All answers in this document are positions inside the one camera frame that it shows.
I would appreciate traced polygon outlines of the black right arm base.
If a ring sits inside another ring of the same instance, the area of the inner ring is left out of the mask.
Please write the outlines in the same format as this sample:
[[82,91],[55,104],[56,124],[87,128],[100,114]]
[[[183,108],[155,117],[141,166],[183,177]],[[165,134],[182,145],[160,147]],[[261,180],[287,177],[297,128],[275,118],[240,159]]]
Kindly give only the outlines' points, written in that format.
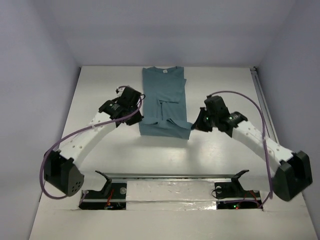
[[242,170],[231,177],[230,181],[217,182],[211,191],[211,196],[216,199],[218,210],[261,209],[262,199],[260,192],[244,190],[239,179],[249,170]]

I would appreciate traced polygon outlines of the aluminium front table rail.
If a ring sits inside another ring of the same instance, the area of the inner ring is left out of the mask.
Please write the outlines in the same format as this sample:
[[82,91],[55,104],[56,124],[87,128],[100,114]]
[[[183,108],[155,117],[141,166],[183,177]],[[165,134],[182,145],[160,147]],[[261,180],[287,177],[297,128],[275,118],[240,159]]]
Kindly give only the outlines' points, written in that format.
[[234,174],[163,174],[163,173],[110,173],[103,172],[107,176],[115,180],[141,180],[141,181],[155,181],[155,180],[225,180],[234,177]]

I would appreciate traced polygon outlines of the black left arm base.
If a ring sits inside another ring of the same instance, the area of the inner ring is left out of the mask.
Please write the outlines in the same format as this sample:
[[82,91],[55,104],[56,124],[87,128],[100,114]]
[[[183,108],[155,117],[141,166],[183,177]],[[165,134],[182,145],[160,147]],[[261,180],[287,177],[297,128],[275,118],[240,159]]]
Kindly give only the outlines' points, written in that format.
[[81,210],[126,210],[127,182],[113,182],[105,173],[96,170],[105,178],[101,190],[83,190],[78,207]]

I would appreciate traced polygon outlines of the teal blue t-shirt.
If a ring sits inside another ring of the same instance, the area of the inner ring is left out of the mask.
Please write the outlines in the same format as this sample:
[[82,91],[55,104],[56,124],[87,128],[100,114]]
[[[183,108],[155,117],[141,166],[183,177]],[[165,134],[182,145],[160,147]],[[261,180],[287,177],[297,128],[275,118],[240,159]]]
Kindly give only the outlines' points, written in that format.
[[190,138],[192,123],[187,120],[186,82],[184,68],[180,66],[142,69],[145,94],[144,118],[139,123],[142,136]]

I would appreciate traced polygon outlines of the white foam front panel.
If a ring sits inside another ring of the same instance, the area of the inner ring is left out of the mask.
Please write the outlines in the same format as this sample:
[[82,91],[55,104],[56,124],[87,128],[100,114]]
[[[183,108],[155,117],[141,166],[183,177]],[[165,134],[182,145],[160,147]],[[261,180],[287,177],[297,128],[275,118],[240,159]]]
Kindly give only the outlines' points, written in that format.
[[139,180],[129,181],[126,209],[129,211],[216,210],[213,181]]

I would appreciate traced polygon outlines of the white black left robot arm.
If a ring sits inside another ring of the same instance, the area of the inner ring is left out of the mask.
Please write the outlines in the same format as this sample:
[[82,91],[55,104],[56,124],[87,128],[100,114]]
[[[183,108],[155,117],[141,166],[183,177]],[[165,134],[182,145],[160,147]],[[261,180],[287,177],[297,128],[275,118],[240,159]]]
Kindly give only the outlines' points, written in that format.
[[86,127],[66,135],[46,151],[39,183],[47,197],[56,199],[45,189],[46,183],[61,191],[63,198],[74,196],[85,182],[81,165],[95,146],[121,124],[132,126],[142,121],[140,110],[145,94],[128,85],[118,87],[116,94],[116,98],[107,100],[98,108]]

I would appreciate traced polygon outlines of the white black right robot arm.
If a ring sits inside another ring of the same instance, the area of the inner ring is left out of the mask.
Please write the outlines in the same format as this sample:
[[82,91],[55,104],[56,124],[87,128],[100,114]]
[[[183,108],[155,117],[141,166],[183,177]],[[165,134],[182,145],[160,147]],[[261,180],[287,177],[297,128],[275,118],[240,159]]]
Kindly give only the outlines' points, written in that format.
[[192,125],[192,130],[212,132],[214,128],[242,143],[266,163],[270,192],[291,201],[313,183],[310,158],[304,151],[294,152],[266,136],[266,122],[258,130],[238,111],[229,112],[223,98],[210,94]]

